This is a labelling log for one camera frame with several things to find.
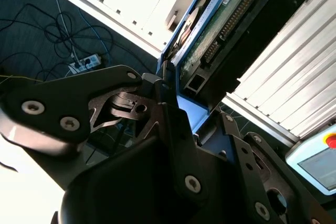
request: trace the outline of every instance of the bolt head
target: bolt head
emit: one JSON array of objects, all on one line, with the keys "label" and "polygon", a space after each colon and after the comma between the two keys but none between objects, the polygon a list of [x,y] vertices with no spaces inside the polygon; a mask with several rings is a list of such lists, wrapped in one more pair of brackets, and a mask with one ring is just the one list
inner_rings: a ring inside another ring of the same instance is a hole
[{"label": "bolt head", "polygon": [[40,115],[44,112],[45,107],[38,101],[26,101],[22,103],[21,109],[29,115]]},{"label": "bolt head", "polygon": [[264,219],[264,220],[269,220],[270,219],[270,214],[268,209],[260,202],[255,203],[255,208],[257,213]]},{"label": "bolt head", "polygon": [[80,123],[76,118],[66,116],[61,119],[60,125],[66,131],[76,131],[79,129]]},{"label": "bolt head", "polygon": [[192,175],[188,175],[184,179],[185,186],[193,193],[198,194],[201,191],[201,184],[197,178]]},{"label": "bolt head", "polygon": [[233,118],[232,118],[231,116],[226,115],[225,117],[226,117],[226,119],[227,119],[229,122],[233,122]]},{"label": "bolt head", "polygon": [[254,140],[257,141],[258,143],[261,143],[261,138],[257,135],[253,136]]},{"label": "bolt head", "polygon": [[219,156],[226,157],[226,151],[221,150],[220,153],[219,153]]}]

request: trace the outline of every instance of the power strip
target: power strip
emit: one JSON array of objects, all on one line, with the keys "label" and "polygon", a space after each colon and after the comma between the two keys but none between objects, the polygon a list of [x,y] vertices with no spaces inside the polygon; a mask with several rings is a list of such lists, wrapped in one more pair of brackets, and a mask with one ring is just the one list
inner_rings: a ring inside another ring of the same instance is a hole
[{"label": "power strip", "polygon": [[80,59],[79,61],[81,63],[81,66],[79,66],[79,63],[77,62],[73,62],[69,66],[69,69],[73,74],[87,71],[88,69],[94,68],[101,64],[101,60],[98,54],[94,54],[84,59]]}]

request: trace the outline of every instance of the red button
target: red button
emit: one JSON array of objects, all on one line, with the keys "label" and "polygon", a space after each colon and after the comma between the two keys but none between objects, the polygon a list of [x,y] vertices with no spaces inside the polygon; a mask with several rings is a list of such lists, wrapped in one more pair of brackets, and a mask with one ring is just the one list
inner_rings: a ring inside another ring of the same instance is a hole
[{"label": "red button", "polygon": [[332,148],[332,149],[336,149],[336,135],[334,136],[329,136],[326,139],[326,144]]}]

